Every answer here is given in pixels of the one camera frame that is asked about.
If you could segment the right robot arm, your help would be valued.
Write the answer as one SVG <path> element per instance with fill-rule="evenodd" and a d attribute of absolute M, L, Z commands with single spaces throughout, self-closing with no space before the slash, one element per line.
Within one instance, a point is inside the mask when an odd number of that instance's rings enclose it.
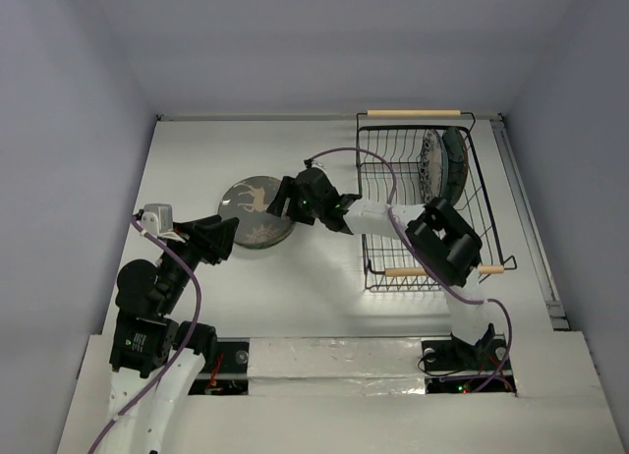
<path fill-rule="evenodd" d="M 454 360 L 473 368 L 487 357 L 495 330 L 484 316 L 486 300 L 465 289 L 478 272 L 482 240 L 446 199 L 399 205 L 341 194 L 323 170 L 312 167 L 284 177 L 267 212 L 307 225 L 318 220 L 332 232 L 399 240 L 444 293 Z"/>

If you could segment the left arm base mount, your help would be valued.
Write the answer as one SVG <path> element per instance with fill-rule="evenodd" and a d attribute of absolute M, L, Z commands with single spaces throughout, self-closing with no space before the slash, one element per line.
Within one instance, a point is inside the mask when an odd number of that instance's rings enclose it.
<path fill-rule="evenodd" d="M 249 393 L 250 340 L 219 338 L 214 361 L 194 380 L 190 395 L 235 396 Z"/>

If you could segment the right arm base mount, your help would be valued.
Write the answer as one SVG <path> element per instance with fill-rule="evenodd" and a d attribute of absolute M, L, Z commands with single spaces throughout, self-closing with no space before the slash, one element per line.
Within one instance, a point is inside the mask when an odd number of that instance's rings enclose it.
<path fill-rule="evenodd" d="M 465 363 L 455 353 L 449 338 L 421 340 L 418 370 L 424 376 L 427 394 L 517 392 L 511 363 L 502 361 L 506 341 L 494 338 L 476 362 Z"/>

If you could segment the grey patterned plate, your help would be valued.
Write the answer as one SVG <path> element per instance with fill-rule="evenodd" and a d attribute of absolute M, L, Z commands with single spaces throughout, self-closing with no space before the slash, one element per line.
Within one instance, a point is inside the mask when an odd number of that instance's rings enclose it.
<path fill-rule="evenodd" d="M 442 197 L 447 185 L 448 156 L 441 135 L 426 130 L 423 136 L 420 160 L 420 190 L 424 203 Z"/>

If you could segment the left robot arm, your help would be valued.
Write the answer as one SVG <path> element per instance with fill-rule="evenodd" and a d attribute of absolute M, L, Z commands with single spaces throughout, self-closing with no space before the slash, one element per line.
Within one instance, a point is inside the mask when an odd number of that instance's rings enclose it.
<path fill-rule="evenodd" d="M 131 225 L 161 256 L 157 262 L 132 260 L 118 272 L 108 422 L 92 453 L 163 452 L 196 378 L 223 360 L 215 328 L 200 322 L 195 271 L 229 257 L 238 219 L 175 222 L 169 206 L 151 204 L 132 216 Z"/>

